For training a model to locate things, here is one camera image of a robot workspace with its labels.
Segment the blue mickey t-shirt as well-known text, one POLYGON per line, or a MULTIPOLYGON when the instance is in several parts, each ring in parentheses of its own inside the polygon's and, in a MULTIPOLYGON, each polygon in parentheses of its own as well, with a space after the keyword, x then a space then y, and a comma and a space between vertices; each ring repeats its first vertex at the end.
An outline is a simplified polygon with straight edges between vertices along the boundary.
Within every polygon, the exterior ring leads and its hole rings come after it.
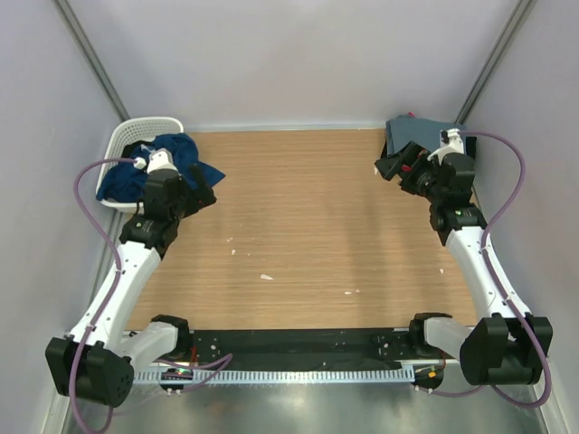
MULTIPOLYGON (((173 163, 192 189, 196 188, 195 180, 189 172, 191 165, 198 165, 206 182, 215 186, 220 183, 225 174, 213 166, 199 160, 199 151, 195 141, 185 133, 164 134, 156 136, 149 149, 136 149, 133 159, 143 157, 146 161, 151 153, 162 148, 172 154, 173 163)), ((117 203, 135 203, 143 193, 148 178, 146 172, 140 171, 129 163, 118 163, 108 170, 96 199, 112 200, 117 203)))

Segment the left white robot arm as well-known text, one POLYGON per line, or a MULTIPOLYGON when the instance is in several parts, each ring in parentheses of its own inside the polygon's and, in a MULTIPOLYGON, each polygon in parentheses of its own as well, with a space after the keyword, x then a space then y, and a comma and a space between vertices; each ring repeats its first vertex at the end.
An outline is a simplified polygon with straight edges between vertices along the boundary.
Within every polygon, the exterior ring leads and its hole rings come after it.
POLYGON ((82 319, 64 337, 47 344, 45 358, 57 392, 107 407, 119 407, 136 373, 166 356, 183 361, 192 350, 188 322, 154 316, 144 331, 125 338, 136 301, 176 239, 180 222, 216 202, 200 165, 181 172, 154 169, 142 205, 111 245, 113 264, 82 319))

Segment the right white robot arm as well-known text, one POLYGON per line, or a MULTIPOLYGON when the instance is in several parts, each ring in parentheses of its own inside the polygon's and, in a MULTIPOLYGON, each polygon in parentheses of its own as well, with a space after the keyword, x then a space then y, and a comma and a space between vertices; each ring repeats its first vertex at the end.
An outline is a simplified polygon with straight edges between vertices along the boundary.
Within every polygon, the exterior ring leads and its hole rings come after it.
POLYGON ((417 314, 407 336, 410 351, 421 358, 444 352, 474 386, 537 383, 553 328, 518 296, 484 232, 487 222, 471 200, 474 160, 461 146, 430 152, 409 142, 397 153, 383 150, 375 168, 429 202, 431 226, 457 262, 479 318, 469 328, 448 314, 417 314))

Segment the folded black t-shirt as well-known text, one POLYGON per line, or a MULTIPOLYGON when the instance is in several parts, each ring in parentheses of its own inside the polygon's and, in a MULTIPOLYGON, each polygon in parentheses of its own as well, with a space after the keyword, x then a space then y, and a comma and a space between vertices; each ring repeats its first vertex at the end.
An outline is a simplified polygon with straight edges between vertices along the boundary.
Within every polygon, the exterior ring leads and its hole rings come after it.
MULTIPOLYGON (((384 148, 380 157, 385 158, 400 152, 411 141, 424 147, 428 151, 434 151, 440 146, 440 138, 436 135, 416 138, 390 138, 384 142, 384 148)), ((477 155, 477 138, 466 137, 463 140, 463 145, 465 154, 475 159, 477 155)))

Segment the folded grey t-shirt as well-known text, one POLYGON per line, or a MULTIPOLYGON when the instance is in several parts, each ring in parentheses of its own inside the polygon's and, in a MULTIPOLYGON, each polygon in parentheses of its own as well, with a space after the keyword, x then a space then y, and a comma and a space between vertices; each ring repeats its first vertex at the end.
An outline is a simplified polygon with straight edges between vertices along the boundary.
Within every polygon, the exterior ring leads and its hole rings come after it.
POLYGON ((465 129, 465 126, 416 118, 410 114, 391 118, 385 122, 385 142, 381 157, 400 152, 411 141, 428 151, 434 151, 440 147, 441 132, 453 128, 465 129))

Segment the black t-shirt in basket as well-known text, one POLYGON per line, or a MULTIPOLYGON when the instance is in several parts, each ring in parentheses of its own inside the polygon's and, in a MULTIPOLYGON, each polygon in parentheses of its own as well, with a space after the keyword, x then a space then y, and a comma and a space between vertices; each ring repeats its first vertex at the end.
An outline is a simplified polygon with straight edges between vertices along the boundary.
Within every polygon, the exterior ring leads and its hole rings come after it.
POLYGON ((141 149, 142 147, 144 147, 145 149, 149 149, 149 147, 152 145, 151 142, 147 142, 144 140, 139 140, 136 141, 132 144, 126 145, 123 148, 121 157, 122 158, 132 158, 133 153, 135 152, 136 149, 141 149))

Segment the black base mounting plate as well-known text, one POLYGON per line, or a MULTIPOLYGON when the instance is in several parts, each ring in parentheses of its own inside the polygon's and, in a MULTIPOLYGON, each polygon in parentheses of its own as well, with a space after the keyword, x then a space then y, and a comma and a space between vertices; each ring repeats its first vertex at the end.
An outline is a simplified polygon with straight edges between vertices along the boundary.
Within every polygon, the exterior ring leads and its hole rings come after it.
POLYGON ((208 364, 231 354, 238 371, 372 371, 453 357, 408 328, 194 330, 187 349, 161 360, 208 364))

